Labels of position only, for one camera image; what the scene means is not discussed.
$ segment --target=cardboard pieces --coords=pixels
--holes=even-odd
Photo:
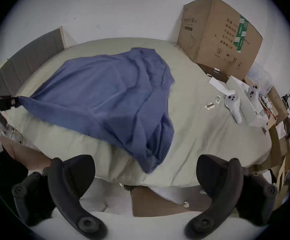
[[[272,148],[268,158],[262,164],[254,165],[255,171],[270,169],[280,165],[282,163],[282,156],[287,153],[286,138],[278,138],[276,127],[271,127],[268,131],[272,140]]]
[[[268,115],[268,123],[267,123],[268,129],[271,128],[272,126],[276,125],[277,118],[275,118],[275,117],[277,117],[279,115],[278,111],[275,108],[275,106],[273,105],[272,101],[271,101],[271,104],[272,104],[273,114]]]
[[[279,124],[281,121],[284,121],[285,118],[288,116],[287,108],[274,86],[270,89],[267,96],[268,98],[270,98],[272,104],[275,106],[279,114],[276,122],[276,124]]]
[[[195,63],[242,80],[262,41],[251,23],[221,0],[196,0],[184,6],[177,43]]]

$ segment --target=beige bed sheet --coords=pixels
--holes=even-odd
[[[169,96],[169,115],[175,134],[163,163],[145,174],[125,151],[105,141],[42,122],[22,106],[6,112],[8,122],[50,158],[62,160],[90,154],[96,177],[110,182],[145,186],[195,186],[197,158],[213,154],[226,160],[239,158],[243,166],[261,162],[271,149],[269,134],[249,127],[243,119],[236,124],[224,105],[223,94],[211,86],[209,77],[175,43],[146,38],[114,38],[70,47],[47,61],[23,84],[17,95],[30,96],[66,60],[99,54],[118,54],[132,47],[153,48],[167,62],[175,83]],[[209,102],[222,97],[219,105],[207,110]]]

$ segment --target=packaging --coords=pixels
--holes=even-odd
[[[276,127],[271,127],[268,131],[272,141],[272,148],[268,158],[262,164],[254,165],[254,171],[270,169],[280,165],[283,161],[282,156],[287,153],[286,138],[278,138]]]
[[[281,121],[284,121],[288,116],[288,112],[286,106],[279,96],[278,92],[276,91],[275,87],[273,86],[267,94],[268,98],[272,101],[273,105],[278,111],[279,117],[277,118],[276,125],[279,124]]]
[[[275,119],[275,117],[279,115],[273,103],[272,103],[272,111],[273,111],[273,114],[267,115],[269,118],[268,123],[267,123],[268,129],[276,124],[277,119]]]
[[[221,0],[196,0],[184,6],[177,43],[195,63],[242,80],[262,41],[251,23]]]
[[[229,78],[223,72],[215,70],[214,68],[210,68],[210,67],[202,65],[202,64],[198,64],[198,66],[205,72],[205,74],[211,75],[212,77],[214,77],[218,81],[226,83],[228,78]]]
[[[245,91],[239,85],[240,80],[235,79],[231,76],[226,82],[226,86],[229,90],[235,90],[236,94],[241,99],[240,110],[243,113],[243,116],[248,124],[248,126],[263,127],[268,122],[268,117],[263,110],[263,106],[258,101],[258,106],[254,108],[251,104],[251,101],[248,99]]]

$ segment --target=gray headboard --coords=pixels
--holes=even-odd
[[[64,50],[61,30],[53,30],[20,49],[0,68],[0,96],[14,96],[40,66]]]

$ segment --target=green label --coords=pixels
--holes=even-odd
[[[234,45],[237,47],[237,52],[240,53],[242,50],[243,42],[247,31],[247,20],[241,15],[239,20],[239,27],[237,31],[236,38],[234,40]]]

